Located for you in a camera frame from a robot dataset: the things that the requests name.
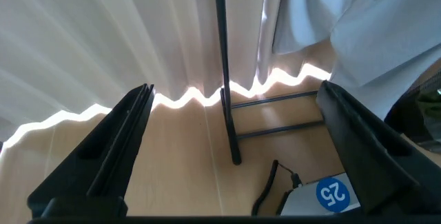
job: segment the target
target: number 25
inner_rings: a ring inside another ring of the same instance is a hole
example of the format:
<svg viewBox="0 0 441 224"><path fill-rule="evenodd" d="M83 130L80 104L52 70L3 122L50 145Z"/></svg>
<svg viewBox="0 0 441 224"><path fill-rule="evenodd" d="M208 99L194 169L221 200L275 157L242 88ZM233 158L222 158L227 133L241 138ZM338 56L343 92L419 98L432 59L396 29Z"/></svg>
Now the number 25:
<svg viewBox="0 0 441 224"><path fill-rule="evenodd" d="M331 190L329 188L335 188L333 196L332 196ZM336 204L336 200L335 199L337 199L337 201L343 201L345 199L345 197L346 197L345 194L342 194L341 196L338 196L338 183L331 184L329 186L329 188L324 187L320 191L320 193L322 194L323 199L331 200L330 202L328 202L328 206L332 206L332 205Z"/></svg>

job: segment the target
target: wooden floor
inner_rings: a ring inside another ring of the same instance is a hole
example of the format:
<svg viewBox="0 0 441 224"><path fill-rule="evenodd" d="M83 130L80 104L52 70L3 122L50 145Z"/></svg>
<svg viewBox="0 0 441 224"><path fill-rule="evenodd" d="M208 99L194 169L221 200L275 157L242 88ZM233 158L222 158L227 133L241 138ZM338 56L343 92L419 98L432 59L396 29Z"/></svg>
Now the wooden floor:
<svg viewBox="0 0 441 224"><path fill-rule="evenodd" d="M320 82L275 85L266 96L315 90ZM249 101L234 94L233 102ZM26 198L103 118L64 121L31 132L0 161L0 223L30 220ZM313 96L234 110L237 133L320 120ZM281 132L240 142L242 165L231 162L222 107L190 101L177 110L158 106L147 124L125 195L129 215L249 215L278 159L303 182L343 172L326 127ZM273 215L288 173L279 170L262 214Z"/></svg>

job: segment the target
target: black metal rack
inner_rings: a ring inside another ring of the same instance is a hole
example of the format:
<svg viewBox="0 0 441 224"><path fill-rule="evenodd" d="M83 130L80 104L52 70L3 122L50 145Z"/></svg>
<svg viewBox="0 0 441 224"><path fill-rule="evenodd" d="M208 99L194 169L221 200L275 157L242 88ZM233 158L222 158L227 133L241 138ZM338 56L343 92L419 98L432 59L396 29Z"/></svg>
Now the black metal rack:
<svg viewBox="0 0 441 224"><path fill-rule="evenodd" d="M288 130L298 130L302 128L315 127L317 125L322 125L323 121L312 121L308 123L301 123L298 125L288 125L285 127L272 128L268 130L262 130L257 132L250 132L246 134L236 134L234 129L234 121L232 116L232 109L243 108L253 105L258 105L262 103L271 103L274 101L282 101L287 99L298 98L302 96L316 95L317 91L303 92L298 94L290 94L287 96L278 96L269 99L257 100L248 103L238 103L232 104L231 94L229 89L229 69L228 69L228 44L227 44L227 16L225 8L225 0L216 0L216 11L218 18L218 31L219 31L219 43L220 43L220 53L222 56L222 71L223 71L223 85L224 87L220 89L220 99L222 101L223 115L225 119L225 125L227 127L229 148L232 153L232 161L235 165L240 165L242 163L242 158L240 156L240 149L238 142L241 139L251 138L255 136L272 134L275 132L282 132Z"/></svg>

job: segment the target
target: blue circle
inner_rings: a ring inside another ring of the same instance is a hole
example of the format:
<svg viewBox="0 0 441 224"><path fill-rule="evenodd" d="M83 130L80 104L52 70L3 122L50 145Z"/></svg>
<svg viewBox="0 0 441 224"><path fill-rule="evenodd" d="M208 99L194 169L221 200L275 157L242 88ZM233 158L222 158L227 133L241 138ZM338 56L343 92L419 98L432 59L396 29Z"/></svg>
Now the blue circle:
<svg viewBox="0 0 441 224"><path fill-rule="evenodd" d="M351 202L346 185L335 178L320 180L317 184L316 194L320 204L335 213L343 211Z"/></svg>

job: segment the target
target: curtain fold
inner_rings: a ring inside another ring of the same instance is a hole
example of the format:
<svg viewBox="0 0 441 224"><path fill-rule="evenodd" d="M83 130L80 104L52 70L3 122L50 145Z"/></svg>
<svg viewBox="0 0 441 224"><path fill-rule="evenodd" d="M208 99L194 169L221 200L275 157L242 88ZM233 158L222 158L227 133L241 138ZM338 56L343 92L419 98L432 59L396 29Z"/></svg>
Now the curtain fold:
<svg viewBox="0 0 441 224"><path fill-rule="evenodd" d="M263 0L226 5L230 77L250 89ZM112 107L142 83L174 101L191 86L209 97L222 85L214 0L0 0L0 8L0 141L59 110Z"/></svg>

